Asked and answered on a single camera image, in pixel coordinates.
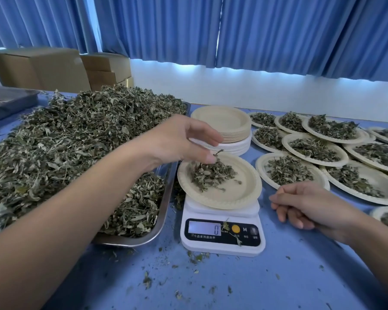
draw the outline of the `kitchen scale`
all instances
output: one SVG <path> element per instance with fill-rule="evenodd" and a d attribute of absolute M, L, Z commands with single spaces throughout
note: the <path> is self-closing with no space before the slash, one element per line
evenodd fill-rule
<path fill-rule="evenodd" d="M 221 210 L 186 195 L 180 230 L 182 244 L 191 251 L 254 257 L 266 246 L 259 209 L 257 200 L 241 209 Z M 229 230 L 223 229 L 226 221 Z"/>

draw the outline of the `orange round button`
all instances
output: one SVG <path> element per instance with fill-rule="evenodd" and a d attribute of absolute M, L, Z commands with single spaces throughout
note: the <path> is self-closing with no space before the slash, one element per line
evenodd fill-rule
<path fill-rule="evenodd" d="M 231 227 L 231 230 L 235 233 L 239 233 L 240 232 L 240 227 L 238 225 L 233 225 Z"/>

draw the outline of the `person's right arm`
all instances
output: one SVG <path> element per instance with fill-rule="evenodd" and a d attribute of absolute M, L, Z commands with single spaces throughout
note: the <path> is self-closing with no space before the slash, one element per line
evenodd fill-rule
<path fill-rule="evenodd" d="M 388 227 L 313 182 L 284 185 L 270 196 L 281 222 L 299 229 L 318 228 L 349 245 L 388 286 Z"/>

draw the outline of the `person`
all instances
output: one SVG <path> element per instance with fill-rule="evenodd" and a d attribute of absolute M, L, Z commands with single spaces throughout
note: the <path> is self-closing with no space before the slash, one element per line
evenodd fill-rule
<path fill-rule="evenodd" d="M 191 137 L 212 146 L 222 141 L 206 123 L 175 115 L 0 232 L 0 309 L 40 309 L 142 173 L 184 159 L 214 163 Z M 281 222 L 350 245 L 388 286 L 387 226 L 311 182 L 282 186 L 270 200 Z"/>

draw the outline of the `table surface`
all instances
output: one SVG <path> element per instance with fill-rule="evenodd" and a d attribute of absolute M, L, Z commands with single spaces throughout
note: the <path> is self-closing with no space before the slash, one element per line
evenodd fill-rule
<path fill-rule="evenodd" d="M 47 104 L 45 95 L 40 104 Z M 0 121 L 0 140 L 20 124 L 19 117 Z M 361 127 L 388 127 L 354 121 Z M 265 153 L 252 143 L 241 157 L 255 166 Z M 365 212 L 377 206 L 332 184 L 331 191 Z M 159 236 L 135 251 L 89 245 L 44 309 L 388 309 L 388 292 L 351 248 L 277 220 L 268 199 L 274 193 L 263 182 L 259 216 L 266 248 L 257 257 L 211 254 L 191 263 L 180 239 L 182 212 L 170 205 Z M 142 284 L 146 271 L 153 280 L 149 289 Z"/>

